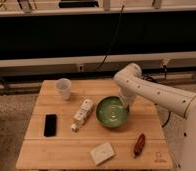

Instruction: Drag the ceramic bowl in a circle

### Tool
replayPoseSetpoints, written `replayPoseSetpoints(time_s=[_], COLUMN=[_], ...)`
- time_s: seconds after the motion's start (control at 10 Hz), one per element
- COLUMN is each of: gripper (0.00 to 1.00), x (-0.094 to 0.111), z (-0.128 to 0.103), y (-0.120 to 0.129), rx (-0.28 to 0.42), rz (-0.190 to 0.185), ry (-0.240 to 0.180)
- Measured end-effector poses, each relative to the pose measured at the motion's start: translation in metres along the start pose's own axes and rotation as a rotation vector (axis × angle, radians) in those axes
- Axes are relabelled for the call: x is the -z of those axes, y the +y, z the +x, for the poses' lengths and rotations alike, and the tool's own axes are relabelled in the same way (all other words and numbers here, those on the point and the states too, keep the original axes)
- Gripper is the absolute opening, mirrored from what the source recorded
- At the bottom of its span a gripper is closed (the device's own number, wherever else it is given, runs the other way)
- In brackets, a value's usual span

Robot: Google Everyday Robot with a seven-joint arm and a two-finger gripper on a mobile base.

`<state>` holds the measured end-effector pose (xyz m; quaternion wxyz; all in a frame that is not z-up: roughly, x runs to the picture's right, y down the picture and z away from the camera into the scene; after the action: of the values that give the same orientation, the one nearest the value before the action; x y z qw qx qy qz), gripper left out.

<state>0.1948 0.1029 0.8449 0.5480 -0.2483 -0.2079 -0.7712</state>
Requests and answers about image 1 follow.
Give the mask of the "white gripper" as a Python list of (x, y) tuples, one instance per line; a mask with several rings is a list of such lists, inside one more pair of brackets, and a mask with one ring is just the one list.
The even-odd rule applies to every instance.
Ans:
[(130, 94), (127, 91), (124, 91), (123, 89), (119, 90), (119, 98), (123, 104), (123, 106), (127, 109), (127, 111), (130, 111), (131, 105), (135, 101), (136, 95)]

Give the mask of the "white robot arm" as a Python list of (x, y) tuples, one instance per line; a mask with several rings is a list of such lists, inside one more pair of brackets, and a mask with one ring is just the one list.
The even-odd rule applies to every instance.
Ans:
[(196, 93), (146, 81), (141, 76), (142, 70), (135, 63), (115, 74), (122, 103), (129, 107), (139, 95), (184, 118), (186, 137), (178, 171), (196, 171)]

